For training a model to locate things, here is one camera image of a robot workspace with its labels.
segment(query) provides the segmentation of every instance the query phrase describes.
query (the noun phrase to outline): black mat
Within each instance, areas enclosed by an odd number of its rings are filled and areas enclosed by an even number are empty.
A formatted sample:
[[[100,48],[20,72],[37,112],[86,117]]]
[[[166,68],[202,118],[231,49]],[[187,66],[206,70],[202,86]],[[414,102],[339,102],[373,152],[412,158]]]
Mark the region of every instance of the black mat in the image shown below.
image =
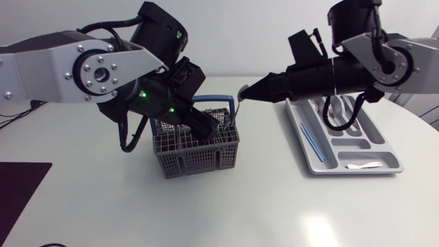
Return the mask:
[[[51,166],[0,162],[0,246]]]

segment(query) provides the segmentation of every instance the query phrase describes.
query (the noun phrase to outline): black cable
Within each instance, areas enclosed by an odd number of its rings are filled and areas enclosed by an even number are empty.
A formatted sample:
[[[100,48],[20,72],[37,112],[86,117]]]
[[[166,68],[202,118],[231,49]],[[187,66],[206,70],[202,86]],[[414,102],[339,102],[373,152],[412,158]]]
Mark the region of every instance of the black cable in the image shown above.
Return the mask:
[[[57,243],[52,243],[52,244],[45,244],[43,246],[40,247],[66,247],[64,244],[57,244]]]
[[[76,31],[81,32],[83,34],[87,34],[91,31],[98,29],[106,29],[106,28],[118,28],[118,27],[131,27],[133,25],[137,25],[143,21],[142,16],[137,16],[136,18],[126,20],[126,21],[106,21],[100,23],[94,23],[83,27],[82,29],[76,29]]]
[[[13,115],[2,115],[0,114],[0,117],[15,117],[17,115],[20,115],[21,113],[13,114]]]
[[[351,119],[347,123],[345,123],[342,126],[333,126],[329,120],[328,120],[328,110],[329,110],[329,104],[331,104],[331,96],[327,97],[327,100],[324,102],[323,106],[323,122],[328,126],[328,128],[335,130],[335,131],[342,131],[347,130],[355,121],[355,119],[358,116],[359,111],[361,110],[361,106],[363,106],[364,101],[366,100],[366,94],[361,93],[358,95],[357,99],[355,100],[354,109],[352,111]]]
[[[145,128],[147,122],[148,122],[148,117],[143,116],[142,120],[139,123],[139,126],[137,127],[136,134],[132,136],[132,140],[128,145],[126,144],[126,139],[128,135],[128,120],[125,119],[125,121],[119,123],[119,140],[120,140],[122,151],[131,152],[134,150],[137,143],[139,142],[140,136],[142,135],[143,129]]]
[[[123,48],[123,44],[122,44],[122,39],[121,39],[121,37],[119,36],[119,34],[113,29],[113,28],[111,28],[111,27],[106,27],[106,28],[104,28],[105,30],[107,30],[107,31],[109,31],[114,37],[115,37],[115,39],[116,39],[116,42],[117,42],[117,50],[118,51],[123,51],[124,50],[124,48]]]
[[[344,53],[344,51],[338,51],[334,44],[332,44],[332,51],[339,56],[343,55]]]
[[[381,29],[381,21],[379,20],[378,15],[378,6],[372,7],[373,19],[375,22],[375,28],[372,31],[372,52],[374,54],[375,59],[381,65],[381,68],[384,73],[392,73],[394,71],[394,64],[391,65],[391,62],[388,62],[384,56],[384,48],[381,45],[381,40],[384,38]]]
[[[25,117],[27,115],[29,115],[31,112],[33,112],[34,110],[38,109],[40,106],[42,106],[43,104],[46,104],[46,102],[42,102],[42,101],[31,101],[31,105],[32,107],[29,110],[26,110],[22,113],[19,113],[16,115],[16,117],[14,117],[13,119],[8,119],[6,121],[2,121],[0,124],[3,124],[2,126],[0,126],[0,130],[3,129],[4,127],[12,124],[13,122],[15,122],[16,120]]]
[[[387,35],[387,32],[384,31],[384,29],[381,29],[381,33],[384,36],[384,42],[388,42],[389,41],[389,36]]]

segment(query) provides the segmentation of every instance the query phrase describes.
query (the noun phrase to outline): green led light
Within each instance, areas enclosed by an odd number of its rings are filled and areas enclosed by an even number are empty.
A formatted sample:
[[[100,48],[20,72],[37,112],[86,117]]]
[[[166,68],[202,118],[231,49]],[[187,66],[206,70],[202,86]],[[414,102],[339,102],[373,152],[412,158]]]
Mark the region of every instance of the green led light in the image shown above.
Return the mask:
[[[146,93],[143,92],[143,91],[140,91],[139,96],[140,96],[140,97],[147,97]]]

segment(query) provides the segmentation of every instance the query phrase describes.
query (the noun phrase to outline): blue utensil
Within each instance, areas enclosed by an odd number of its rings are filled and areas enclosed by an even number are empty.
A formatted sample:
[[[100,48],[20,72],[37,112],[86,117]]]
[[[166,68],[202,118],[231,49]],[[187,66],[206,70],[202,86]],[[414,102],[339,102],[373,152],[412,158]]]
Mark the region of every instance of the blue utensil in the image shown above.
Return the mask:
[[[314,152],[316,152],[318,158],[320,159],[320,161],[324,161],[324,155],[322,153],[322,151],[320,151],[320,149],[318,148],[316,142],[314,141],[313,137],[311,136],[311,134],[309,133],[308,129],[305,127],[305,125],[303,123],[300,123],[300,129],[302,130],[303,134],[305,135],[305,137],[307,138],[309,144],[311,144],[311,147],[314,149]]]

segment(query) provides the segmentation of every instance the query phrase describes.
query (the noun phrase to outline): white wall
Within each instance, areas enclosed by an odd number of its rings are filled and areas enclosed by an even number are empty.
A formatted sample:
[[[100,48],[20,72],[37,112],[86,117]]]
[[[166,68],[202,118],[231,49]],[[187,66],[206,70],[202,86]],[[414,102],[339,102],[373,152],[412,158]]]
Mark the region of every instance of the white wall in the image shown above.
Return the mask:
[[[292,64],[287,37],[319,27],[330,50],[327,12],[338,0],[162,0],[155,1],[189,33],[184,52],[207,75],[255,75],[284,71]],[[437,0],[383,0],[388,32],[430,37],[439,24]],[[0,45],[33,36],[74,30],[98,21],[130,19],[140,0],[0,0]],[[129,39],[133,28],[118,30]]]

